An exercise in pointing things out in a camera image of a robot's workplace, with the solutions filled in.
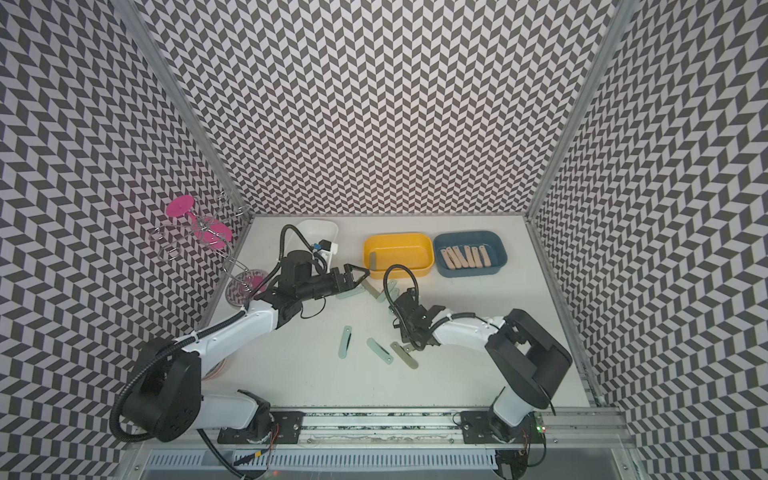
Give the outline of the yellow storage box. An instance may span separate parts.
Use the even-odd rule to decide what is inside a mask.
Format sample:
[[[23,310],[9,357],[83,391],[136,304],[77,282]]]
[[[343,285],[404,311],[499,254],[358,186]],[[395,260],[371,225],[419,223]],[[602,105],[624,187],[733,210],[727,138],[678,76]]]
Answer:
[[[369,253],[377,254],[377,270],[369,269]],[[407,267],[415,277],[427,275],[435,264],[431,239],[423,233],[391,233],[374,235],[363,243],[363,261],[370,277],[382,280],[394,264]]]

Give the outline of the white storage box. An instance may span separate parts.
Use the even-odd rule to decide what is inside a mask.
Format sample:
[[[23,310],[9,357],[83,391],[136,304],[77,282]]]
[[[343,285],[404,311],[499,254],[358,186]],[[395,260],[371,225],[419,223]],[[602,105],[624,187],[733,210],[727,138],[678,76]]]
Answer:
[[[304,238],[311,246],[314,246],[315,243],[323,239],[336,243],[336,239],[339,233],[338,225],[329,220],[302,220],[298,222],[295,227],[302,233]],[[307,248],[298,238],[297,234],[293,230],[289,229],[285,235],[284,253],[288,254],[289,252],[295,250],[306,251]]]

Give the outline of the pink fruit knife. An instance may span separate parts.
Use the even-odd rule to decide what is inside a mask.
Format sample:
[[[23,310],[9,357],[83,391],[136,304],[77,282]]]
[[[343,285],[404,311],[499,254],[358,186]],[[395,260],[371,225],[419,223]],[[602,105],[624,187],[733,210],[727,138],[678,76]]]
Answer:
[[[461,267],[462,268],[468,268],[469,267],[469,263],[466,260],[466,258],[464,257],[464,255],[462,254],[462,252],[459,249],[459,247],[458,246],[453,246],[452,250],[454,252],[454,255],[458,258],[458,261],[459,261]]]
[[[482,259],[481,259],[481,256],[480,256],[479,249],[477,247],[473,246],[471,248],[471,253],[473,255],[473,260],[475,262],[475,267],[476,268],[482,268],[483,267],[483,262],[482,262]]]
[[[465,256],[466,256],[466,259],[467,259],[468,266],[470,268],[475,268],[475,262],[473,260],[473,255],[471,253],[471,247],[465,245],[464,246],[464,253],[465,253]]]
[[[454,270],[455,269],[455,265],[454,265],[454,263],[453,263],[453,261],[451,259],[450,254],[447,252],[447,250],[446,249],[441,249],[440,253],[441,253],[441,256],[442,256],[442,258],[443,258],[443,260],[445,262],[446,267],[449,270]]]
[[[490,255],[484,245],[481,245],[479,247],[479,253],[482,258],[482,262],[485,268],[490,268],[492,266],[492,261],[490,259]]]
[[[452,248],[446,248],[446,253],[450,257],[450,259],[451,259],[451,261],[452,261],[452,263],[453,263],[453,265],[455,266],[456,269],[463,268],[462,264],[460,263],[460,260],[455,255],[455,253],[453,252]]]

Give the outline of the dark teal storage box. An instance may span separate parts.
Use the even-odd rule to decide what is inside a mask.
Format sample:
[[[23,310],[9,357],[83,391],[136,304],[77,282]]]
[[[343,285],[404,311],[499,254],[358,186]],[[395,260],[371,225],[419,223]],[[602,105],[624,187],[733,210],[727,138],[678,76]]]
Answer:
[[[501,238],[488,230],[442,233],[432,246],[435,266],[446,278],[495,275],[508,262]]]

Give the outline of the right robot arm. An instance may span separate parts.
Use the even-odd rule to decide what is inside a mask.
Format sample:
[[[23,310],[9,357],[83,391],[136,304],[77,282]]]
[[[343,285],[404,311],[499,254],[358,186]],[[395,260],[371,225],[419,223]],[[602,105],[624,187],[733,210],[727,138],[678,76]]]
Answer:
[[[393,325],[413,351],[431,346],[458,346],[483,352],[500,372],[505,385],[487,411],[492,437],[509,443],[530,434],[529,417],[539,409],[553,410],[553,400],[574,360],[568,349],[527,311],[482,317],[434,305],[424,307],[415,274],[394,264],[382,277],[382,294],[394,314]]]

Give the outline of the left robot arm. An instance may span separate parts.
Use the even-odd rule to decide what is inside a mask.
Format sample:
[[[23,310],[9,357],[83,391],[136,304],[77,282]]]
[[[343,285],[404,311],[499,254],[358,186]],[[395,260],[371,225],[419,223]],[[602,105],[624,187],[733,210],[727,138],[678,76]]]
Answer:
[[[268,435],[272,420],[266,400],[243,389],[207,392],[205,375],[248,343],[287,325],[305,302],[352,291],[370,275],[362,266],[331,266],[332,242],[312,244],[292,224],[280,236],[289,232],[302,249],[279,249],[274,268],[234,315],[177,339],[143,345],[109,413],[109,430],[117,440],[170,442],[189,430],[208,429],[245,431],[256,441]]]

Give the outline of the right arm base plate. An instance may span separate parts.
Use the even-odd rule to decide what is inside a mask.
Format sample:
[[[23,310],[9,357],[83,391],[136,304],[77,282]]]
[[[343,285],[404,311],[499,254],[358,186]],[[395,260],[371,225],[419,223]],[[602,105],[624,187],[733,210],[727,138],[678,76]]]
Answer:
[[[545,443],[546,429],[539,412],[528,413],[518,425],[510,426],[490,410],[464,410],[453,417],[465,444],[530,446]]]

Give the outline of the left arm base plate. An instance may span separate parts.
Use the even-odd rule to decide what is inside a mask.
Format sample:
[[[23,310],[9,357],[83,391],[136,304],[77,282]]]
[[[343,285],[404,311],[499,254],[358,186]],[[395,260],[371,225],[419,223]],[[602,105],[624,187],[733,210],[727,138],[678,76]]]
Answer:
[[[220,445],[297,444],[305,414],[301,411],[277,411],[257,416],[246,428],[219,431]]]

